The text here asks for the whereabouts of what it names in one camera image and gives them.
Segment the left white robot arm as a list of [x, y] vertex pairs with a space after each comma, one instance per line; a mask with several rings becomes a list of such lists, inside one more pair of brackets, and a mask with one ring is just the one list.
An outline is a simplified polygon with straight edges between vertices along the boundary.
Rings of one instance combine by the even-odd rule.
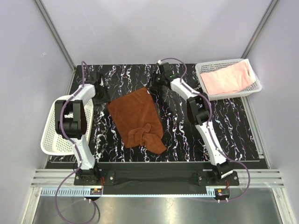
[[54, 103], [55, 130], [63, 139], [68, 140], [74, 149], [78, 168], [87, 170], [85, 180], [97, 184], [101, 173], [95, 169], [95, 158], [92, 155], [86, 139], [87, 118], [84, 106], [90, 100], [96, 104], [110, 102], [105, 77], [98, 71], [92, 71], [89, 78], [78, 87], [67, 99], [58, 99]]

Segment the pink towel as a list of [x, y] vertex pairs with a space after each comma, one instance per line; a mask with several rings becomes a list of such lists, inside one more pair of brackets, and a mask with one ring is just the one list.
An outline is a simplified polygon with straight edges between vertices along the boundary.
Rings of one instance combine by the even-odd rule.
[[240, 92], [256, 81], [248, 59], [216, 71], [202, 73], [200, 77], [210, 95]]

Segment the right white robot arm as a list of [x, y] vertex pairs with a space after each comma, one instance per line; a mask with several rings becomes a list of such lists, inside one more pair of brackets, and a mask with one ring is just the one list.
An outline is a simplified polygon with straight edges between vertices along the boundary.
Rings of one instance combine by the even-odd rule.
[[200, 133], [208, 151], [213, 182], [223, 185], [228, 181], [233, 169], [230, 167], [229, 160], [215, 134], [212, 108], [208, 96], [191, 88], [181, 75], [172, 71], [168, 62], [159, 60], [156, 67], [157, 70], [153, 72], [149, 86], [153, 88], [168, 87], [186, 102], [188, 120]]

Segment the brown towel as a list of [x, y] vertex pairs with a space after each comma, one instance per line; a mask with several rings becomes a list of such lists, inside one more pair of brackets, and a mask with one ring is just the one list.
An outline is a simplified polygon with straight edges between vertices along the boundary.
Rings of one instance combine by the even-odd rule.
[[126, 148], [142, 146], [155, 154], [166, 150], [163, 126], [146, 87], [111, 101], [107, 108]]

